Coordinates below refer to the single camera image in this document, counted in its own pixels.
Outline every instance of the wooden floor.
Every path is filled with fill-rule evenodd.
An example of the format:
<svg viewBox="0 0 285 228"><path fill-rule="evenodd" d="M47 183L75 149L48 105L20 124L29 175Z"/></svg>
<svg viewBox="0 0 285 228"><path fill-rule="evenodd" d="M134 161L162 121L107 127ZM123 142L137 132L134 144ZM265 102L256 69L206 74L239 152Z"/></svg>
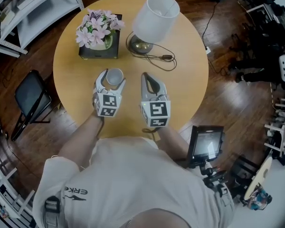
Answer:
<svg viewBox="0 0 285 228"><path fill-rule="evenodd" d="M95 1L83 0L83 3L87 6ZM181 12L202 35L215 4L207 0L176 1ZM43 78L50 77L59 37L78 12L79 9L64 16L39 35L29 45L27 55L21 55L18 59L0 55L0 120L3 130L9 134L20 114L14 99L16 87L32 69L38 70ZM232 57L238 57L229 47L234 45L231 34L244 36L243 22L247 22L245 11L235 0L224 0L216 6L215 15L204 36L205 45L212 51L208 58L216 71L228 66ZM217 163L227 170L234 161L234 153L245 153L256 162L262 158L265 139L263 126L273 112L269 83L246 85L245 82L237 84L233 79L234 75L222 76L210 67L205 98L191 121L180 130L181 135L189 140L192 124L225 126L223 154ZM52 84L50 94L54 95L55 87L51 77L49 82ZM15 142L7 142L5 138L0 140L1 166L4 172L13 167L18 168L13 183L21 192L37 189L45 160L57 154L76 129L76 124L63 107L56 108L50 118L50 124L29 125ZM7 143L30 170L12 154Z"/></svg>

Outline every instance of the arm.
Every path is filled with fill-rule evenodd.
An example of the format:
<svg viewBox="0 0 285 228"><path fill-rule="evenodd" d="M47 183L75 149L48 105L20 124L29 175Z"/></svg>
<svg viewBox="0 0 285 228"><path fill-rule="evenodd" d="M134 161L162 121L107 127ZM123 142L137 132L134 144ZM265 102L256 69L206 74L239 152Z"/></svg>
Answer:
<svg viewBox="0 0 285 228"><path fill-rule="evenodd" d="M171 159L183 159L187 157L189 144L182 136L171 127L162 127L158 130L161 141L159 149L164 150Z"/></svg>
<svg viewBox="0 0 285 228"><path fill-rule="evenodd" d="M102 119L92 113L63 145L58 156L75 162L79 167L84 165L84 162L91 157L102 124Z"/></svg>

